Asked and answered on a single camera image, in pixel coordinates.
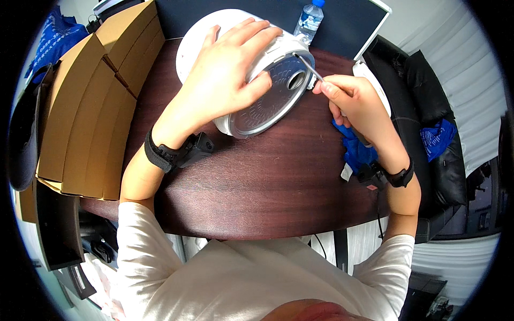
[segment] screwdriver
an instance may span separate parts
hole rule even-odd
[[[300,56],[296,52],[293,52],[292,55],[295,56],[296,58],[300,59],[301,62],[305,65],[305,67],[307,67],[307,69],[310,70],[316,76],[316,78],[318,78],[319,81],[321,81],[322,83],[325,82],[323,80],[323,77],[321,77],[321,75],[317,71],[315,71],[314,68],[312,68],[310,63],[308,63],[304,57]],[[352,130],[353,130],[355,136],[357,136],[357,138],[360,140],[361,143],[364,144],[365,147],[372,146],[372,144],[369,141],[367,141],[366,138],[364,138],[364,136],[361,133],[359,133],[353,126],[352,126]]]

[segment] blue fabric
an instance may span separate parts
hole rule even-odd
[[[421,140],[427,152],[428,161],[441,155],[457,134],[457,127],[447,121],[441,119],[434,128],[422,128],[420,131]]]
[[[59,6],[55,6],[43,25],[38,50],[25,73],[25,78],[29,77],[31,71],[35,73],[49,63],[55,64],[62,55],[88,34],[86,27],[77,24],[75,17],[64,17]],[[35,77],[32,82],[38,84],[43,77],[44,73]]]
[[[344,161],[352,168],[354,173],[359,172],[362,164],[370,164],[378,158],[377,151],[374,147],[366,147],[355,136],[351,128],[346,128],[344,125],[339,126],[336,121],[332,119],[332,125],[340,131],[343,137],[343,145],[346,147],[344,153]]]

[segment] wooden table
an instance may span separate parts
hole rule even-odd
[[[175,71],[180,40],[167,41],[138,99],[124,167],[146,132],[181,87]],[[352,74],[353,61],[311,48],[321,75]],[[266,239],[339,230],[387,214],[383,193],[370,191],[344,167],[341,133],[331,125],[328,100],[307,91],[264,133],[246,140],[206,132],[216,153],[164,178],[156,217],[166,233],[215,239]],[[117,220],[118,202],[81,199],[92,213]]]

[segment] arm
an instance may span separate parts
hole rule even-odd
[[[390,174],[409,168],[409,155],[378,94],[366,78],[332,75],[318,82],[313,93],[325,94],[328,106],[339,125],[353,125],[373,144],[378,161]],[[383,242],[396,235],[416,235],[421,189],[414,174],[407,187],[387,187],[391,208]]]
[[[153,127],[155,145],[178,149],[202,125],[248,107],[268,91],[271,78],[267,73],[245,82],[255,57],[282,33],[268,26],[267,21],[251,18],[217,41],[219,27],[209,30],[186,82]],[[142,146],[121,182],[117,274],[121,302],[130,319],[142,318],[153,295],[181,266],[153,215],[154,195],[163,176]]]
[[[339,125],[350,125],[373,144],[378,161],[390,174],[409,168],[409,156],[375,89],[366,78],[332,75],[316,84],[324,93]],[[353,276],[367,285],[371,298],[385,301],[384,315],[399,317],[411,273],[421,189],[416,175],[407,187],[387,187],[391,214],[382,245],[366,261],[354,266]]]
[[[268,73],[249,84],[245,75],[256,56],[282,30],[249,18],[218,40],[219,26],[209,30],[186,82],[155,123],[152,139],[172,149],[211,120],[244,109],[271,87]],[[146,158],[144,146],[128,164],[121,182],[120,204],[135,202],[154,212],[154,195],[164,174]]]

